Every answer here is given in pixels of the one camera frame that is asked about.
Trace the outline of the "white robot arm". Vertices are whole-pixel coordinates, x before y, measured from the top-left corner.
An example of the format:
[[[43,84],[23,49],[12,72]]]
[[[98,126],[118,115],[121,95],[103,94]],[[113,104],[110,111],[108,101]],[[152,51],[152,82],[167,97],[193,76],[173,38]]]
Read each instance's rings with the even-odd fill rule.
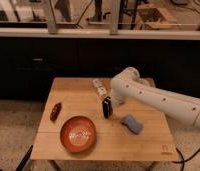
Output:
[[[110,87],[111,99],[116,105],[131,97],[200,130],[200,98],[152,87],[134,67],[127,67],[115,75]]]

